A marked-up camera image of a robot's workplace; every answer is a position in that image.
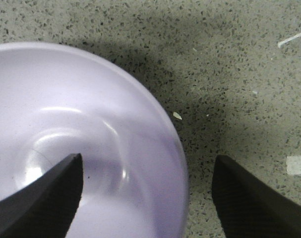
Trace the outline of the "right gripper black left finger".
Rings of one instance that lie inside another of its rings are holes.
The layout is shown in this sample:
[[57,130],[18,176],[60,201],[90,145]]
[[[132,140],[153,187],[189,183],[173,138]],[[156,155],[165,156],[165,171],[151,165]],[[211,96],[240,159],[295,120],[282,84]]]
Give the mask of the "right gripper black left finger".
[[83,159],[70,154],[0,201],[0,238],[64,238],[83,191]]

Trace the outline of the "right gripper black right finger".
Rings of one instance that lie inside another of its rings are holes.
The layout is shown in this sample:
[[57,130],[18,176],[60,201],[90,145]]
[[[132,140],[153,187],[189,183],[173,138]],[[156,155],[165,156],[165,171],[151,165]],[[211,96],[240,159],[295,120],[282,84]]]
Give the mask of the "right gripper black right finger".
[[212,198],[228,238],[301,238],[301,206],[218,155]]

